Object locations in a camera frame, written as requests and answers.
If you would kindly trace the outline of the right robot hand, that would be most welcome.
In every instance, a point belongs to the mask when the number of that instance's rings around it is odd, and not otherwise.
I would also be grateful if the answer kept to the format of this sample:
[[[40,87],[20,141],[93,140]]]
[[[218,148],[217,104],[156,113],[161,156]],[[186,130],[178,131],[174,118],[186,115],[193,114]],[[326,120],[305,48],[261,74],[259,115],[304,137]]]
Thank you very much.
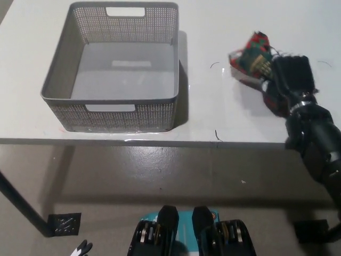
[[[317,89],[308,57],[277,55],[273,60],[265,60],[259,69],[267,81],[267,87],[263,89],[265,102],[285,102],[289,105],[301,101],[316,103]]]

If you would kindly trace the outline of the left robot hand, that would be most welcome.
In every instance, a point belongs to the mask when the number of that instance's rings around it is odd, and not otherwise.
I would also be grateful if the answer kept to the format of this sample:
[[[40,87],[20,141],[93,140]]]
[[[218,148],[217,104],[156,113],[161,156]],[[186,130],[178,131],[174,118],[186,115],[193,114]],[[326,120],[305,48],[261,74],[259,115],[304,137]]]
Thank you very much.
[[[88,252],[92,249],[93,243],[89,243],[86,239],[77,246],[70,256],[87,256]]]

